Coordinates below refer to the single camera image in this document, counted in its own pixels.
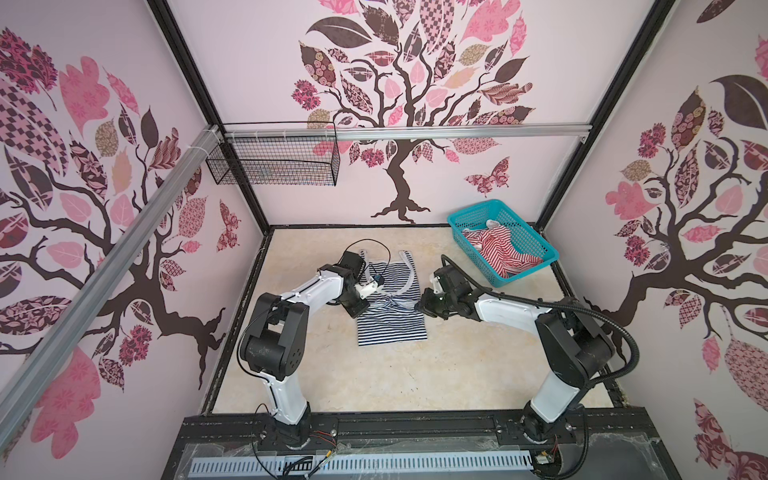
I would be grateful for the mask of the blue white striped tank top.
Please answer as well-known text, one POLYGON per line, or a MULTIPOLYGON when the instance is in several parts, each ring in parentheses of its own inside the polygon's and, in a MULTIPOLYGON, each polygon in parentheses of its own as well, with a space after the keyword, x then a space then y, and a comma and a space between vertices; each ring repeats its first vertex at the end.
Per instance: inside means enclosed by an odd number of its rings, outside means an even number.
POLYGON ((362 278, 370 282, 376 275, 384 284, 367 298, 369 307, 356 319, 358 346, 426 341, 424 314, 415 308, 422 289, 412 253, 400 250, 395 260, 368 263, 362 278))

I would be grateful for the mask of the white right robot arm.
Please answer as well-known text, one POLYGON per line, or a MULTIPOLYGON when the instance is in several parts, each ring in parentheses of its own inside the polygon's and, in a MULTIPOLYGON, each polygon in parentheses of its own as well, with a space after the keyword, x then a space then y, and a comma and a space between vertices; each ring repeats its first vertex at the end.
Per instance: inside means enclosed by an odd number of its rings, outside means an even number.
POLYGON ((460 268, 447 264, 430 277, 415 309, 447 320, 460 316, 531 333, 540 341, 550 372, 521 417, 529 440, 543 442, 591 390, 615 354, 612 341, 582 305, 524 299, 482 287, 460 268))

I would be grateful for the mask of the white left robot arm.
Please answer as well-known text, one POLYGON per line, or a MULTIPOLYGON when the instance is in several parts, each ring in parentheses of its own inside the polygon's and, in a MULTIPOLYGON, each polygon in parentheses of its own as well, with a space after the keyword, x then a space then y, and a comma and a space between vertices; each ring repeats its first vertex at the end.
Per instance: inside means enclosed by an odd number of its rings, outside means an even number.
POLYGON ((311 316, 335 305, 355 319, 369 308, 367 298, 379 284, 361 281, 364 267, 361 255, 346 251, 337 263, 320 267, 295 289, 257 298, 239 341, 238 363, 247 374, 267 383, 273 417, 279 423, 298 426, 309 415, 310 406, 295 372, 305 355, 311 316))

